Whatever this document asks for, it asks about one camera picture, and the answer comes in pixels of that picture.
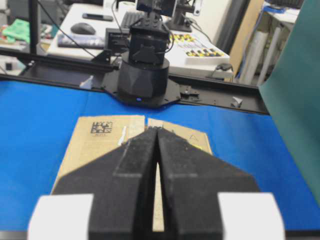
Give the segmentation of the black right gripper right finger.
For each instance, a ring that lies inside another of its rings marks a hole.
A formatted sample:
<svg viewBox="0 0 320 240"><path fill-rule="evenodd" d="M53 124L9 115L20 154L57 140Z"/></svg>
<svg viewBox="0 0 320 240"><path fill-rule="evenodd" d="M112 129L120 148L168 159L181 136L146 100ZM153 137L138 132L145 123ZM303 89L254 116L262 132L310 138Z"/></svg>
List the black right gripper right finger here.
<svg viewBox="0 0 320 240"><path fill-rule="evenodd" d="M174 240L283 240L275 197L249 173L157 131L165 227Z"/></svg>

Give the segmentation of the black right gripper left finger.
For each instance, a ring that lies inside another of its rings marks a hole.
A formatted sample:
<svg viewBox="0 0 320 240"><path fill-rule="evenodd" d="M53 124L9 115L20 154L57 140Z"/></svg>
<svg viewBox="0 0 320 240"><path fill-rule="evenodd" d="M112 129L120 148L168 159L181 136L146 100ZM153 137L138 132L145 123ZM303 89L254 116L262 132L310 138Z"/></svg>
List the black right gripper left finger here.
<svg viewBox="0 0 320 240"><path fill-rule="evenodd" d="M133 240L152 229L157 129L62 176L30 218L30 240Z"/></svg>

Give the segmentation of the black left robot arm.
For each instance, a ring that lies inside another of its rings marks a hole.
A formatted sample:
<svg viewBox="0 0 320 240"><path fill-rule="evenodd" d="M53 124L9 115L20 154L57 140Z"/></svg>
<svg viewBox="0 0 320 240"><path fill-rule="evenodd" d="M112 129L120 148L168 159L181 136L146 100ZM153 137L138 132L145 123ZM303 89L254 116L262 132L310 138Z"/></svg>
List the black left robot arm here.
<svg viewBox="0 0 320 240"><path fill-rule="evenodd" d="M129 49L122 54L117 90L126 98L152 100L165 95L169 61L165 58L170 33L154 11L129 29Z"/></svg>

